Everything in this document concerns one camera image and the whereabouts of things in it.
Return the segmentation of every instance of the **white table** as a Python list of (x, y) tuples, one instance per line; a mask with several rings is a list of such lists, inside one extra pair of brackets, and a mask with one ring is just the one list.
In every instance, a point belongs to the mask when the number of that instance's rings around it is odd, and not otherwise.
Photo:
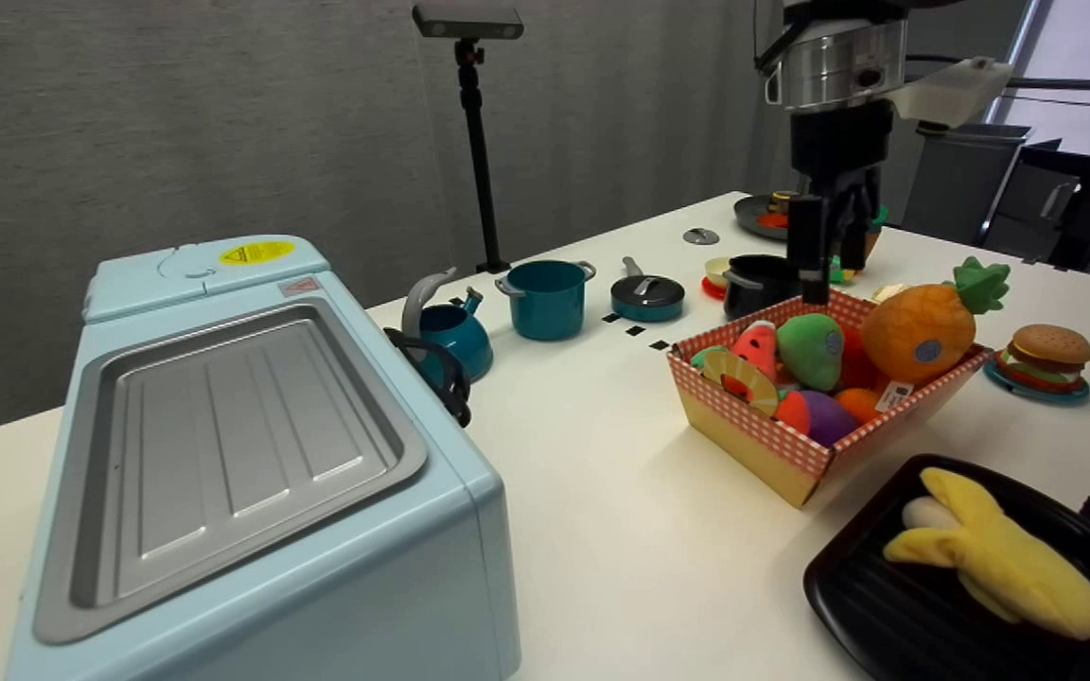
[[(804, 510), (693, 429), (667, 351), (650, 345), (725, 322), (720, 301), (699, 294), (708, 255), (780, 253), (735, 225), (735, 197), (543, 253), (598, 264), (586, 324), (564, 345), (520, 339), (494, 276), (455, 281), (434, 294), (485, 292), (479, 316), (494, 334), (495, 366), (475, 389), (471, 433), (509, 481), (523, 681), (857, 675), (804, 598), (804, 567), (910, 452), (968, 457), (1069, 506), (1090, 495), (1090, 404), (1029, 404), (979, 373), (930, 421), (904, 423), (886, 451), (838, 462)], [(725, 240), (688, 245), (688, 225)], [(634, 322), (603, 322), (624, 253), (688, 282), (680, 322), (636, 337)], [(966, 253), (973, 249), (886, 229), (851, 292), (949, 281)], [(1002, 349), (1029, 322), (1090, 337), (1085, 272), (1012, 264), (1013, 292), (1007, 310), (979, 316), (979, 345)], [(379, 324), (397, 324), (397, 312), (403, 301), (371, 310)], [(0, 670), (56, 421), (61, 411), (43, 411), (0, 426)]]

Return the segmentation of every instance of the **fruit basket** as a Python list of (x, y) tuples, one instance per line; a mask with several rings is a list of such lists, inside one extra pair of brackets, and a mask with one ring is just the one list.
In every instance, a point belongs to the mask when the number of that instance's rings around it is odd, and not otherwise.
[(757, 471), (778, 495), (785, 495), (786, 504), (804, 506), (817, 481), (831, 471), (831, 463), (839, 452), (857, 452), (868, 442), (873, 442), (877, 433), (901, 426), (911, 417), (926, 417), (935, 411), (945, 395), (955, 395), (966, 376), (991, 360), (991, 349), (973, 345), (966, 351), (963, 364), (955, 364), (945, 373), (925, 380), (920, 389), (911, 389), (904, 402), (897, 402), (895, 409), (886, 409), (881, 417), (873, 417), (871, 423), (848, 429), (843, 440), (820, 445), (814, 440), (807, 440), (804, 429), (767, 421), (761, 411), (752, 411), (741, 395), (727, 392), (725, 387), (708, 380), (688, 360), (699, 349), (712, 345), (735, 345), (735, 337), (757, 322), (767, 316), (778, 324), (785, 324), (794, 312), (809, 312), (820, 310), (831, 316), (838, 316), (839, 324), (858, 324), (873, 301), (868, 297), (851, 297), (832, 292), (831, 306), (814, 306), (804, 297), (785, 297), (778, 306), (765, 306), (757, 312), (735, 316), (727, 324), (716, 324), (699, 337), (688, 337), (680, 345), (670, 349), (667, 364), (680, 395), (680, 409), (688, 417), (688, 423), (698, 429), (706, 429), (712, 442), (720, 442), (735, 462), (741, 462), (751, 471)]

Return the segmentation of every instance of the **stand pole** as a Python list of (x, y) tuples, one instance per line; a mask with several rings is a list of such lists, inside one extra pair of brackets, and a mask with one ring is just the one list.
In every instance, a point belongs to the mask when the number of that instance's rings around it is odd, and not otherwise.
[(471, 123), (479, 214), (480, 214), (480, 240), (485, 240), (485, 259), (479, 264), (479, 272), (503, 272), (509, 259), (499, 255), (494, 171), (485, 160), (480, 89), (479, 89), (479, 62), (485, 55), (485, 49), (479, 49), (479, 37), (461, 37), (455, 44), (455, 55), (457, 55), (457, 80), (461, 80), (461, 110), (467, 110), (467, 123)]

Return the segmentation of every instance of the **hamburger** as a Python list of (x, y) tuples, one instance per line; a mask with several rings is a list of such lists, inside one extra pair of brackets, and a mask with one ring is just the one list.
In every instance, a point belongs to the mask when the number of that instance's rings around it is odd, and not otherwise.
[(1078, 392), (1090, 345), (1065, 324), (1024, 324), (997, 356), (997, 373), (1013, 389), (1069, 395)]

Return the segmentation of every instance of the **chair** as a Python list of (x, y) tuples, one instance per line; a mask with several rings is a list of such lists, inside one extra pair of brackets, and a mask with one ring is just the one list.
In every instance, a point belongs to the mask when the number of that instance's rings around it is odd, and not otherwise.
[(1085, 267), (1090, 155), (1056, 144), (1024, 146), (979, 245), (1056, 267)]
[(901, 225), (945, 240), (979, 240), (1027, 131), (1027, 123), (920, 128), (925, 152)]

